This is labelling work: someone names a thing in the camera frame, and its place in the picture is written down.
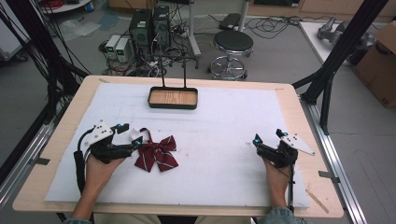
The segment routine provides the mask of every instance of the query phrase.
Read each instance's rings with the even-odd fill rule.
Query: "white bracket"
[[[286,135],[280,137],[280,139],[286,143],[289,147],[293,147],[297,150],[300,150],[302,152],[305,152],[311,156],[315,156],[314,150],[312,150],[311,147],[309,147],[306,142],[301,138],[300,136],[297,135]]]
[[[108,127],[108,125],[101,119],[99,123],[95,126],[92,133],[90,134],[90,138],[84,143],[84,145],[90,146],[93,143],[99,142],[100,140],[109,137],[113,134],[113,131]]]

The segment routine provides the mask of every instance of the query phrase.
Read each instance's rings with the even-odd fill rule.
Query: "black stool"
[[[253,51],[253,40],[250,36],[235,30],[221,31],[213,38],[216,49],[227,54],[213,60],[207,68],[208,73],[213,74],[213,79],[245,79],[248,71],[241,61],[234,55],[250,56]]]

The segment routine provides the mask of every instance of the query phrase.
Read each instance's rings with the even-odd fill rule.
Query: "brown box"
[[[109,6],[120,12],[133,12],[137,8],[153,9],[158,0],[109,0]]]
[[[396,21],[375,34],[377,42],[354,69],[355,75],[386,108],[396,108]]]

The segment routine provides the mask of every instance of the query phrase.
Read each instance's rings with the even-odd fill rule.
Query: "sleeve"
[[[260,224],[308,224],[305,220],[299,219],[286,207],[278,207],[264,218],[259,220]]]
[[[68,218],[62,224],[91,224],[91,222],[84,219]]]

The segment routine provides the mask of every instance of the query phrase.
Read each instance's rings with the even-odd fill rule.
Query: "red bow tie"
[[[140,132],[148,132],[148,142],[143,144],[139,149],[139,158],[137,158],[135,166],[151,171],[154,162],[157,162],[161,172],[170,170],[178,166],[175,158],[170,151],[176,151],[175,138],[171,135],[163,139],[160,143],[154,143],[148,129],[142,128]]]

